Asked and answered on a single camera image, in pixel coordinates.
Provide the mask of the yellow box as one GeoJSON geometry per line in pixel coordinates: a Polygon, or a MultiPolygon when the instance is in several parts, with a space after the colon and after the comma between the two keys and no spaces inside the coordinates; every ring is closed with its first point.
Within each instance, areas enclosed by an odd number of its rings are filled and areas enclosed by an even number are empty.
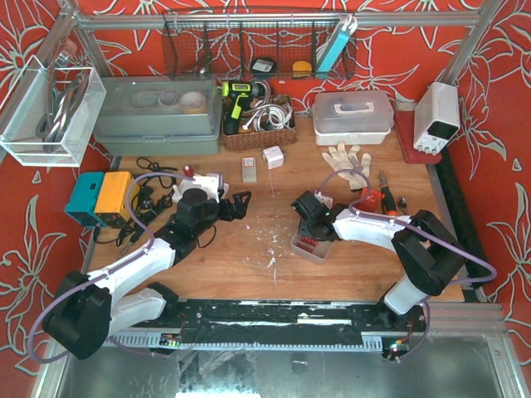
{"type": "Polygon", "coordinates": [[[107,172],[104,175],[95,205],[95,214],[106,227],[120,229],[127,224],[130,218],[126,204],[129,190],[131,190],[131,199],[139,192],[139,185],[134,183],[134,177],[130,172],[107,172]]]}

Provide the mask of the white cube power socket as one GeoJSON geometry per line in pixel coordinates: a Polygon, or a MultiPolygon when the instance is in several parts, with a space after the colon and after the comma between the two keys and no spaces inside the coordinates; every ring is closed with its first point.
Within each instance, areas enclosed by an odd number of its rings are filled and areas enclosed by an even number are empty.
{"type": "Polygon", "coordinates": [[[265,148],[262,151],[262,156],[269,170],[282,167],[284,165],[285,155],[278,145],[265,148]]]}

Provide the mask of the white work glove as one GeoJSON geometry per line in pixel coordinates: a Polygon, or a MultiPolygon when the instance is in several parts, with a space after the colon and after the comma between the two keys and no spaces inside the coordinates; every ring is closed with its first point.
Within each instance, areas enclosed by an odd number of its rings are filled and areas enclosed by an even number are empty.
{"type": "Polygon", "coordinates": [[[353,145],[350,149],[346,149],[346,144],[344,141],[340,141],[336,146],[329,146],[328,151],[321,153],[323,160],[334,170],[342,169],[353,169],[351,163],[348,160],[349,156],[355,156],[361,166],[363,167],[363,177],[359,174],[351,172],[341,172],[339,176],[348,181],[349,188],[351,191],[362,190],[367,187],[368,184],[365,179],[369,178],[370,175],[370,165],[372,161],[372,156],[369,153],[363,153],[359,158],[359,151],[361,147],[358,145],[353,145]]]}

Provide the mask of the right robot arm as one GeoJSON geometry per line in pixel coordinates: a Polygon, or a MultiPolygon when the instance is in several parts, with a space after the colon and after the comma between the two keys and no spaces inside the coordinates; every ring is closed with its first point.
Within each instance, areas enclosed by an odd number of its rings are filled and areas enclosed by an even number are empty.
{"type": "Polygon", "coordinates": [[[386,216],[345,204],[327,207],[304,192],[291,203],[300,217],[298,233],[318,242],[360,241],[397,255],[404,275],[380,299],[397,316],[440,295],[465,264],[463,246],[430,211],[386,216]]]}

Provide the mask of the grey plastic storage box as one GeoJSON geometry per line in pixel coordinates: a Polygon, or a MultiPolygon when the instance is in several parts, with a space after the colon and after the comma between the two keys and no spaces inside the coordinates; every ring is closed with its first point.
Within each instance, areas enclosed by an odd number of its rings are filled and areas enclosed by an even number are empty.
{"type": "Polygon", "coordinates": [[[222,96],[213,80],[108,77],[95,141],[116,157],[219,152],[222,96]]]}

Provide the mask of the white peg base fixture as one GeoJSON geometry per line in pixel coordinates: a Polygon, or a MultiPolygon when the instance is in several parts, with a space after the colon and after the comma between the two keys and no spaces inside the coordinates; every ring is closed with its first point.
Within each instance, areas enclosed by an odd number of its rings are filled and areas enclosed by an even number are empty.
{"type": "Polygon", "coordinates": [[[227,197],[230,185],[225,182],[220,173],[208,173],[206,176],[195,174],[192,180],[183,179],[179,184],[173,185],[171,200],[178,203],[183,198],[184,192],[193,188],[203,190],[208,199],[215,199],[216,202],[219,202],[227,197]]]}

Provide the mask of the orange cube block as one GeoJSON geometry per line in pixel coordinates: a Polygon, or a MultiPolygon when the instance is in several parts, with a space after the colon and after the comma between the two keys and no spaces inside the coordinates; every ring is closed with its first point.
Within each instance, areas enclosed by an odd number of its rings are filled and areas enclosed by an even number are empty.
{"type": "Polygon", "coordinates": [[[376,213],[381,207],[382,193],[378,190],[368,190],[366,187],[362,190],[363,201],[360,201],[356,207],[361,211],[376,213]]]}

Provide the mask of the red coil spring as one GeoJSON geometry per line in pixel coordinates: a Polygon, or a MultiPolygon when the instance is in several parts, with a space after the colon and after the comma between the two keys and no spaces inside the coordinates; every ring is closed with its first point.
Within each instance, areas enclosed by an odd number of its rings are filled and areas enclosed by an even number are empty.
{"type": "Polygon", "coordinates": [[[189,178],[191,178],[191,179],[194,179],[194,178],[195,178],[195,177],[194,177],[194,171],[193,171],[192,167],[189,166],[189,165],[185,165],[185,166],[183,167],[183,174],[184,174],[186,177],[189,177],[189,178]]]}

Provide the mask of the metal bracket on glove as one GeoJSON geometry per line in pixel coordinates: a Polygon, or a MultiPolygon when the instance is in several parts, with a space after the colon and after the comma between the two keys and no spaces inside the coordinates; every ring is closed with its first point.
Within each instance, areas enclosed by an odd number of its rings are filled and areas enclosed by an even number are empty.
{"type": "Polygon", "coordinates": [[[358,173],[363,172],[363,167],[359,163],[358,159],[355,156],[349,156],[348,157],[349,162],[351,163],[353,170],[355,170],[358,173]]]}

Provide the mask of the blue tool case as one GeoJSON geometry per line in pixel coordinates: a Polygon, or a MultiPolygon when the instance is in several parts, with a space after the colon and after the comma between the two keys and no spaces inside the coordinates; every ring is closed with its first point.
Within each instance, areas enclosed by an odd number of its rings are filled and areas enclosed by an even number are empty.
{"type": "Polygon", "coordinates": [[[316,50],[315,75],[324,79],[358,28],[358,19],[353,14],[341,16],[331,36],[316,50]]]}

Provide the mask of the teal box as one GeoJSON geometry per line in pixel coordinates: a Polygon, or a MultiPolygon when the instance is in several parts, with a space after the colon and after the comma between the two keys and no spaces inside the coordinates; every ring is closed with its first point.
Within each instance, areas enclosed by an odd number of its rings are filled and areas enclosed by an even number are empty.
{"type": "Polygon", "coordinates": [[[105,226],[95,214],[95,206],[104,181],[102,172],[82,173],[76,181],[64,212],[84,227],[105,226]]]}

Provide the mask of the red springs in bin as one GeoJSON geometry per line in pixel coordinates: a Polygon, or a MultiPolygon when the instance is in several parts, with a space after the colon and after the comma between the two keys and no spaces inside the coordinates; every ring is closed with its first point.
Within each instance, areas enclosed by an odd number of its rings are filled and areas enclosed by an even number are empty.
{"type": "Polygon", "coordinates": [[[319,242],[313,238],[307,236],[300,236],[299,241],[296,244],[302,250],[313,252],[319,242]]]}

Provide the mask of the yellow tape measure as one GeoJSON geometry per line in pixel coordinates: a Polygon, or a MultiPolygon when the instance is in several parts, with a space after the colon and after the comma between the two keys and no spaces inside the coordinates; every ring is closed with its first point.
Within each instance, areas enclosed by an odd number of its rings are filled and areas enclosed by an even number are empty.
{"type": "Polygon", "coordinates": [[[311,77],[313,67],[308,61],[296,61],[292,65],[292,78],[305,79],[311,77]]]}

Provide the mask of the red mat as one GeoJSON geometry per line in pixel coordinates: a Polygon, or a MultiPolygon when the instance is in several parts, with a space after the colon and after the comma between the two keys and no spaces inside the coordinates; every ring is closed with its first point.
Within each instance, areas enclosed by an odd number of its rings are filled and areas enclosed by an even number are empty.
{"type": "Polygon", "coordinates": [[[402,154],[408,164],[438,164],[442,160],[440,153],[431,155],[414,149],[414,112],[397,110],[394,113],[394,129],[402,148],[402,154]]]}

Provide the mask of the translucent plastic parts bin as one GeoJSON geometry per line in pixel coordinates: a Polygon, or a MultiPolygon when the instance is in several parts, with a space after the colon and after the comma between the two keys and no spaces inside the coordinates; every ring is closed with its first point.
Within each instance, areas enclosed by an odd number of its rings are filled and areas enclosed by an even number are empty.
{"type": "Polygon", "coordinates": [[[320,241],[298,233],[292,236],[290,244],[295,255],[317,265],[326,261],[333,245],[330,241],[320,241]]]}

